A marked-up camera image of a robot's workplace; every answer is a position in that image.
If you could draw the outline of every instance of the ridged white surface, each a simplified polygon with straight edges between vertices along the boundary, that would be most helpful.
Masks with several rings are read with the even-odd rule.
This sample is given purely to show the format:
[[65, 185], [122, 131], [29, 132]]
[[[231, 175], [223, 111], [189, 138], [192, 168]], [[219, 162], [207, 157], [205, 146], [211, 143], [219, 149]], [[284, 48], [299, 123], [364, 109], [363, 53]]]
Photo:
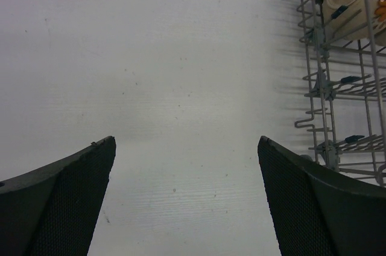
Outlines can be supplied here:
[[296, 0], [0, 0], [0, 178], [107, 135], [89, 255], [279, 255], [256, 146], [304, 152]]

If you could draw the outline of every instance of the dishwasher rack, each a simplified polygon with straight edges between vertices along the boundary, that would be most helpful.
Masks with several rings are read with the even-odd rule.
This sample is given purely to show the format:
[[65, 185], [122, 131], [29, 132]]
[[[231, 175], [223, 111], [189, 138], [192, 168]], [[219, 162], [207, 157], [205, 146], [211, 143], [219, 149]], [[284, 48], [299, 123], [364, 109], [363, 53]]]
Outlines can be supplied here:
[[[383, 101], [386, 100], [386, 77], [381, 77], [380, 70], [386, 69], [386, 47], [378, 47], [374, 34], [372, 20], [377, 19], [372, 14], [369, 0], [365, 0], [365, 14], [367, 22], [359, 25], [342, 36], [327, 34], [327, 26], [339, 17], [349, 7], [342, 5], [330, 18], [323, 16], [323, 0], [299, 0], [296, 11], [302, 15], [298, 26], [303, 30], [300, 42], [305, 46], [307, 75], [303, 80], [308, 82], [310, 109], [306, 112], [307, 119], [295, 122], [295, 127], [306, 129], [313, 137], [312, 150], [314, 161], [337, 172], [348, 173], [359, 180], [373, 179], [381, 187], [386, 186], [386, 133]], [[361, 10], [354, 13], [343, 22], [343, 27]], [[369, 39], [345, 41], [344, 37], [367, 28]], [[332, 59], [333, 52], [339, 53], [338, 59]], [[340, 80], [331, 78], [336, 74], [331, 71], [331, 65], [357, 66], [359, 75], [350, 75]], [[365, 69], [371, 67], [372, 74]], [[338, 100], [362, 101], [365, 109], [363, 120], [367, 121], [365, 135], [347, 135], [337, 138], [334, 102]], [[370, 111], [371, 102], [378, 103], [377, 117]], [[374, 122], [381, 125], [381, 134], [373, 133]], [[361, 161], [342, 163], [341, 157], [347, 154], [360, 154]]]

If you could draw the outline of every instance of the white surface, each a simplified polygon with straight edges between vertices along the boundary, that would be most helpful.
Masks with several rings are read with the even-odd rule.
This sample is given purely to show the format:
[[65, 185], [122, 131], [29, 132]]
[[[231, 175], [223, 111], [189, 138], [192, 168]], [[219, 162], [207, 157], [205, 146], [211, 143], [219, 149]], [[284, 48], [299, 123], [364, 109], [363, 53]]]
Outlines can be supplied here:
[[296, 0], [0, 1], [0, 179], [114, 135], [89, 255], [279, 255], [256, 146], [311, 139]]

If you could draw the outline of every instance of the rack tine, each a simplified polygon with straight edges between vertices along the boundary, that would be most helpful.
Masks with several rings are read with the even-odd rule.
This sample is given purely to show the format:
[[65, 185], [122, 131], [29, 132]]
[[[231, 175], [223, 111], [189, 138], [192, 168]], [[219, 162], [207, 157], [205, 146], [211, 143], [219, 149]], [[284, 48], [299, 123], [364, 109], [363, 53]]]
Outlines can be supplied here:
[[355, 174], [363, 174], [364, 176], [372, 176], [374, 178], [376, 173], [368, 170], [354, 170], [352, 168], [340, 168], [340, 171], [343, 173], [355, 173]]
[[349, 16], [347, 19], [345, 19], [339, 27], [337, 27], [334, 32], [332, 33], [332, 37], [335, 37], [335, 35], [337, 34], [337, 32], [339, 32], [343, 27], [345, 27], [350, 21], [352, 21], [356, 16], [358, 16], [360, 13], [362, 12], [362, 10], [357, 10], [356, 12], [354, 12], [351, 16]]
[[311, 78], [315, 75], [318, 75], [318, 72], [313, 72], [310, 75], [304, 76], [302, 79], [307, 81], [309, 78]]
[[364, 47], [360, 48], [360, 50], [364, 50], [364, 49], [366, 49], [368, 46], [370, 46], [370, 43], [368, 43], [368, 44], [365, 45]]
[[310, 1], [310, 0], [304, 0], [304, 1], [296, 8], [296, 10], [299, 11], [299, 12], [302, 12], [302, 11], [301, 11], [302, 7], [304, 7], [304, 6], [307, 4], [307, 2], [309, 2], [309, 1]]
[[361, 180], [364, 180], [364, 179], [374, 179], [374, 177], [373, 176], [360, 176], [360, 177], [354, 178], [354, 179], [357, 179], [357, 180], [361, 181]]
[[[327, 132], [331, 132], [332, 131], [329, 127], [327, 127], [326, 130], [327, 130]], [[307, 131], [310, 131], [310, 132], [324, 132], [324, 127], [307, 129]]]
[[384, 46], [383, 48], [379, 49], [379, 50], [377, 51], [377, 53], [382, 52], [384, 49], [386, 49], [386, 46]]
[[345, 145], [341, 146], [340, 148], [341, 149], [345, 149], [345, 148], [350, 147], [350, 146], [359, 146], [361, 144], [364, 144], [364, 143], [367, 143], [369, 141], [372, 141], [372, 140], [374, 140], [376, 138], [377, 138], [377, 135], [371, 135], [369, 137], [361, 138], [358, 141], [354, 141], [354, 142], [351, 142], [351, 143], [346, 143]]
[[306, 111], [306, 114], [321, 114], [321, 111], [322, 111], [322, 108], [320, 108], [320, 109], [315, 109], [315, 110], [309, 110], [309, 111]]
[[348, 42], [347, 44], [345, 44], [342, 48], [345, 48], [345, 47], [349, 46], [352, 42], [353, 42], [353, 40], [351, 40], [350, 42]]
[[[334, 45], [329, 45], [330, 49], [337, 50], [337, 51], [345, 51], [348, 53], [357, 53], [357, 54], [363, 54], [363, 55], [371, 55], [372, 53], [370, 51], [363, 51], [363, 50], [356, 50], [356, 49], [351, 49], [351, 48], [343, 48], [341, 46], [334, 46]], [[386, 57], [386, 54], [384, 53], [378, 53], [378, 57]]]
[[371, 145], [377, 144], [379, 140], [383, 140], [383, 136], [370, 136], [358, 141], [356, 144], [348, 144], [342, 147], [342, 150], [370, 150]]
[[[375, 162], [375, 164], [383, 164], [384, 161], [377, 161]], [[347, 164], [339, 164], [340, 167], [347, 167], [347, 166], [351, 166], [351, 165], [370, 165], [370, 164], [373, 164], [372, 161], [369, 161], [369, 162], [351, 162], [351, 163], [347, 163]]]
[[363, 28], [367, 27], [367, 22], [364, 22], [363, 24], [360, 24], [359, 26], [353, 28], [352, 30], [349, 30], [347, 32], [345, 32], [344, 34], [338, 36], [338, 37], [335, 37], [333, 39], [330, 39], [328, 40], [327, 42], [325, 42], [322, 47], [324, 48], [327, 48], [329, 47], [332, 43], [335, 43], [336, 41], [338, 40], [341, 40], [343, 39], [344, 37], [347, 37], [347, 36], [350, 36], [351, 34], [355, 33], [356, 31], [359, 31], [359, 30], [362, 30]]
[[[329, 59], [328, 62], [329, 62], [329, 63], [342, 64], [342, 65], [352, 65], [352, 66], [360, 66], [360, 65], [361, 65], [360, 63], [345, 62], [345, 61], [335, 60], [335, 59]], [[363, 67], [369, 67], [369, 68], [372, 68], [372, 67], [373, 67], [373, 65], [371, 65], [371, 64], [365, 64], [365, 63], [363, 63], [362, 65], [363, 65]], [[386, 66], [379, 66], [379, 69], [386, 69]]]
[[305, 19], [301, 20], [297, 25], [298, 27], [303, 27], [303, 23], [306, 22], [307, 20], [309, 19], [312, 19], [313, 15], [310, 14], [309, 16], [307, 16]]

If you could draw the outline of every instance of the dirt speck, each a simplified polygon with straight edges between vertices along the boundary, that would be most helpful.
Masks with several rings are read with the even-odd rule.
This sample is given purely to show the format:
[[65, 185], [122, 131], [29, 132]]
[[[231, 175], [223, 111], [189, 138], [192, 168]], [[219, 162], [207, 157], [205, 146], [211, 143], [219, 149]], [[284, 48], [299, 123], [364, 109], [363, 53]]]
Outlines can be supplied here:
[[109, 217], [106, 215], [106, 212], [105, 212], [104, 210], [102, 210], [102, 213], [103, 213], [103, 215], [104, 215], [104, 218], [105, 218], [106, 222], [110, 224], [110, 219], [109, 219]]

